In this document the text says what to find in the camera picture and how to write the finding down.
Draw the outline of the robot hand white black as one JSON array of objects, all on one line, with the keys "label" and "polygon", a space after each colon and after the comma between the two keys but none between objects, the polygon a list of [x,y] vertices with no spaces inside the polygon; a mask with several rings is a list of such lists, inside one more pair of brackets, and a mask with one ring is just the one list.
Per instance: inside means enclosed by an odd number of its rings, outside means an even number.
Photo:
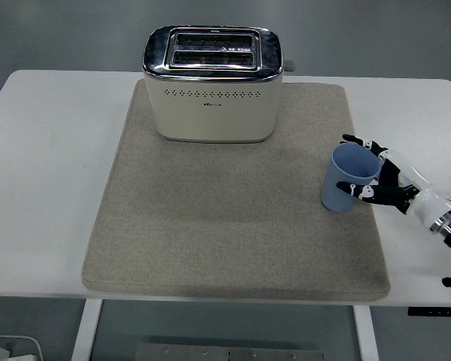
[{"label": "robot hand white black", "polygon": [[375,184],[358,185],[339,181],[337,188],[363,202],[396,207],[402,214],[416,215],[433,232],[451,218],[451,201],[441,198],[432,183],[425,179],[401,154],[381,147],[377,142],[343,135],[347,143],[369,150],[380,161]]}]

